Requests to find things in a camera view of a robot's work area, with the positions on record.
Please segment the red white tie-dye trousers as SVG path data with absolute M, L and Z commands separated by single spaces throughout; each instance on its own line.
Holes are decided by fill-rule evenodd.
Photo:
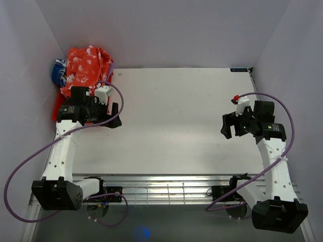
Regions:
M 89 45 L 86 48 L 72 47 L 68 51 L 66 65 L 66 84 L 61 93 L 71 97 L 71 88 L 74 86 L 88 87 L 93 94 L 99 82 L 108 80 L 113 72 L 113 60 L 100 47 Z

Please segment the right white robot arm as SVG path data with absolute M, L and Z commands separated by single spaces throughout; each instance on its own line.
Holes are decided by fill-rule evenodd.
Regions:
M 228 187 L 229 197 L 243 200 L 251 210 L 256 229 L 294 233 L 308 215 L 306 204 L 300 203 L 292 187 L 286 151 L 286 132 L 275 122 L 275 104 L 255 101 L 250 107 L 248 97 L 234 97 L 235 112 L 223 115 L 221 133 L 226 139 L 251 134 L 262 158 L 265 191 L 262 192 L 248 175 L 234 175 Z

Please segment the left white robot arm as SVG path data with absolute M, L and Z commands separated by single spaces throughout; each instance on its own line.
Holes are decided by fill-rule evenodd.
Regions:
M 78 210 L 83 200 L 90 196 L 102 201 L 107 189 L 98 177 L 73 181 L 73 162 L 78 141 L 83 128 L 95 124 L 111 129 L 120 127 L 117 103 L 108 112 L 111 86 L 100 86 L 90 93 L 88 87 L 75 86 L 71 97 L 59 107 L 56 118 L 56 138 L 51 148 L 49 161 L 41 180 L 32 183 L 32 193 L 44 210 Z

